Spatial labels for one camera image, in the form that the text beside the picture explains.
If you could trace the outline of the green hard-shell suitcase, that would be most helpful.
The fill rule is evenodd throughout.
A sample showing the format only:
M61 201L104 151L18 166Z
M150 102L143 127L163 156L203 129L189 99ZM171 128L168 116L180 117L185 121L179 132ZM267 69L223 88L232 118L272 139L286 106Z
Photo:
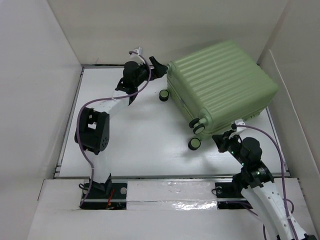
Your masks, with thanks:
M258 116L279 87L236 42L222 41L167 65L167 87L162 102L171 98L194 136L188 142L197 150L201 142L222 134L236 120Z

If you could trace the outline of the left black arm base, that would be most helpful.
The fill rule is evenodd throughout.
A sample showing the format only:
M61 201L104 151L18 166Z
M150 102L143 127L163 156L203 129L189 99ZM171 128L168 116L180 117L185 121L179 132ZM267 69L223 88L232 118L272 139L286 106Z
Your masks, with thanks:
M82 196L79 207L83 210L126 210L128 184L112 182L110 175L105 183L80 183Z

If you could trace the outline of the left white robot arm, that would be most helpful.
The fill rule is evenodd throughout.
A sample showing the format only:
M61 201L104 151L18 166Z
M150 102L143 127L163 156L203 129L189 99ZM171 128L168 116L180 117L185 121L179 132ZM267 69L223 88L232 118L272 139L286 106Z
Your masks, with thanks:
M167 71L168 67L153 56L142 63L128 61L111 97L91 100L80 108L74 141L90 166L89 182L80 185L86 194L94 190L103 199L111 194L111 173L101 158L110 141L111 119L131 105L149 82L162 78Z

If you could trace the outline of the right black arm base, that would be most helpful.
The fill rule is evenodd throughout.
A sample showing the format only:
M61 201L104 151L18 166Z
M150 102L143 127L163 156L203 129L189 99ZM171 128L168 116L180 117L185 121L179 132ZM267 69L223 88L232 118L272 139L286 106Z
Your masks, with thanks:
M240 173L235 174L231 181L218 181L214 184L211 193L216 196L218 210L240 210L253 207L241 194L246 182Z

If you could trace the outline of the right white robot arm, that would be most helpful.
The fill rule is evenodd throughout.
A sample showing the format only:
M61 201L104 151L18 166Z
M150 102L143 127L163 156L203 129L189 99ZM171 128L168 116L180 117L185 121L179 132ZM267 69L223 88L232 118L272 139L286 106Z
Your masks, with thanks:
M240 164L232 177L231 191L251 205L272 240L315 240L296 221L288 209L286 194L280 194L275 179L262 161L260 142L253 137L241 139L232 130L212 136L220 153L229 152Z

